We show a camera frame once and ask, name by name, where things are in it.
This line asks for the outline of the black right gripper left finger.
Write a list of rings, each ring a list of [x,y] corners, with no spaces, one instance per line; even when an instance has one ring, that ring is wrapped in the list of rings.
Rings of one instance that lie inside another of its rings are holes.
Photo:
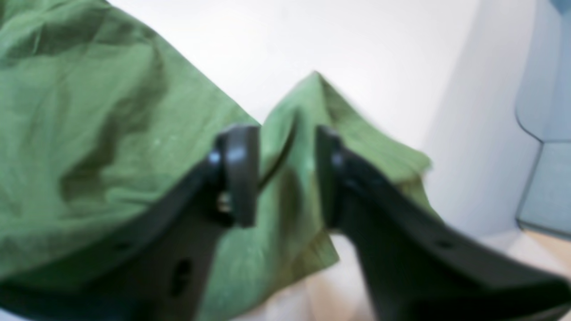
[[[218,240],[255,223],[259,126],[217,135],[207,156],[143,214],[93,244],[1,283],[31,321],[191,321]]]

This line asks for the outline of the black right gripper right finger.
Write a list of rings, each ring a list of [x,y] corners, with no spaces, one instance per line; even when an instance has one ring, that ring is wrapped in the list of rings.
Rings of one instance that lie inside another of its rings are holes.
[[[324,223],[355,246],[380,321],[558,321],[563,276],[520,263],[413,204],[331,128],[315,134]]]

